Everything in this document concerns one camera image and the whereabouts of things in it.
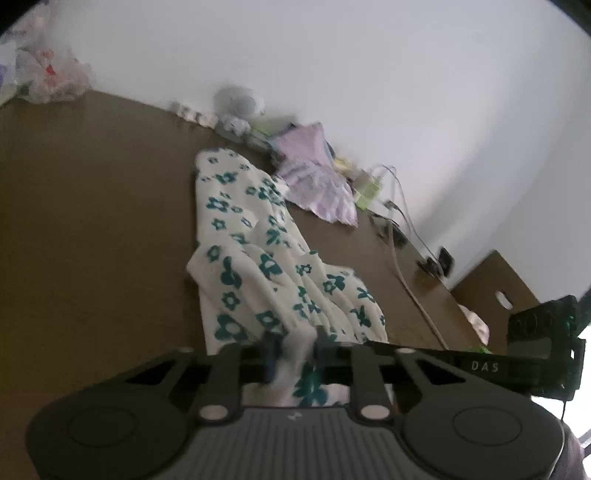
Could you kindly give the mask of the white green floral garment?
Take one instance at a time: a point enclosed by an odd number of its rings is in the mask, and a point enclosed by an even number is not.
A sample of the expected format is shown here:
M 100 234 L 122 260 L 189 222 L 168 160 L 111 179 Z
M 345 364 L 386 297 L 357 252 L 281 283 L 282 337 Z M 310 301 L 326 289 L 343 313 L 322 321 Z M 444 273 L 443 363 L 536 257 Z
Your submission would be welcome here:
M 332 343 L 385 342 L 386 318 L 352 269 L 308 247 L 280 180 L 228 149 L 195 158 L 197 249 L 186 270 L 197 283 L 207 354 L 230 343 L 280 336 L 279 371 L 246 388 L 246 404 L 345 405 L 349 389 L 325 385 L 312 360 L 317 330 Z

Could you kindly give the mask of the black phone stand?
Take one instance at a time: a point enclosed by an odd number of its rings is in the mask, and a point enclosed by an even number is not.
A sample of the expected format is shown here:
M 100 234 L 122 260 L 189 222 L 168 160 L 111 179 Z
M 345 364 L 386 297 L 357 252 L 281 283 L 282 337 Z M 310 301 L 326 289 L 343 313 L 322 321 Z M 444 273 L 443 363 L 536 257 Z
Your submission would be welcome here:
M 422 261 L 418 261 L 417 264 L 431 276 L 449 278 L 455 266 L 455 259 L 446 248 L 441 247 L 436 258 L 429 256 Z

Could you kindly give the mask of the green liquid bottle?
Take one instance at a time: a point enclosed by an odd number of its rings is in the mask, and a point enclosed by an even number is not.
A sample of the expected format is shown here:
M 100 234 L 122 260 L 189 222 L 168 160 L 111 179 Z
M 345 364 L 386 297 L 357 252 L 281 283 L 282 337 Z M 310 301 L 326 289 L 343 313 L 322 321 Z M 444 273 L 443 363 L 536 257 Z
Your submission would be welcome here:
M 383 184 L 380 179 L 370 179 L 359 187 L 356 187 L 355 195 L 353 195 L 356 207 L 362 210 L 367 210 L 370 207 L 370 204 L 372 204 L 379 196 L 382 186 Z

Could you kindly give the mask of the pink folded garment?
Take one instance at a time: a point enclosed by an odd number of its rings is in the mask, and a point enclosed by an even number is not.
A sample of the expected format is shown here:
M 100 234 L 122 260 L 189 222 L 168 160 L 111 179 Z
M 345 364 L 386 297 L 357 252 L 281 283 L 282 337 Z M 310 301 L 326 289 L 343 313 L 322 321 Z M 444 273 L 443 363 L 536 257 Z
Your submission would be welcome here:
M 273 137 L 270 145 L 286 158 L 308 160 L 320 165 L 331 165 L 334 161 L 320 122 L 290 129 Z

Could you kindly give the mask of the white round desk fan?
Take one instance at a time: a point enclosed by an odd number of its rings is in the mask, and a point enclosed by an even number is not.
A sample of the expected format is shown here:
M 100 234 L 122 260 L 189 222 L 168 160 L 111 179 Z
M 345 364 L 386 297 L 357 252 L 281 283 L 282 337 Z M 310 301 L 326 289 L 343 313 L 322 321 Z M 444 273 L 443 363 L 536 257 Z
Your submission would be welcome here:
M 242 86 L 226 86 L 213 98 L 218 125 L 224 133 L 242 137 L 252 130 L 252 121 L 264 115 L 266 103 L 255 90 Z

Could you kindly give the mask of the crumpled plastic bag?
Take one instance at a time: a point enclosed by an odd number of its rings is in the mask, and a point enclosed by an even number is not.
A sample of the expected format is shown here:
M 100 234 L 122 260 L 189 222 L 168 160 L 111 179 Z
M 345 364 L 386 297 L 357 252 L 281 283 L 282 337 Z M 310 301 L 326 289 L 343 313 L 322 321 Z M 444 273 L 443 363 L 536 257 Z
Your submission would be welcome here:
M 73 101 L 93 86 L 93 71 L 70 51 L 19 50 L 16 57 L 18 96 L 33 104 Z

